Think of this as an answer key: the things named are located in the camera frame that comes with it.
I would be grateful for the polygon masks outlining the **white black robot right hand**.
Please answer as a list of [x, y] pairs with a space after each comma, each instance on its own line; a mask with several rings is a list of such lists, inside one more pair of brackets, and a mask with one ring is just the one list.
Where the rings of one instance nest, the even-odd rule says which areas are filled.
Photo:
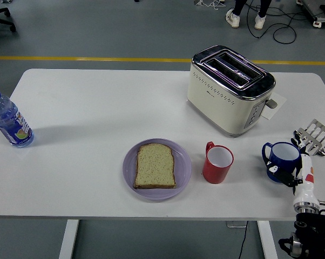
[[291, 142], [269, 142], [262, 146], [268, 177], [293, 189], [297, 213], [317, 213], [320, 202], [314, 195], [314, 170], [307, 146], [297, 132]]

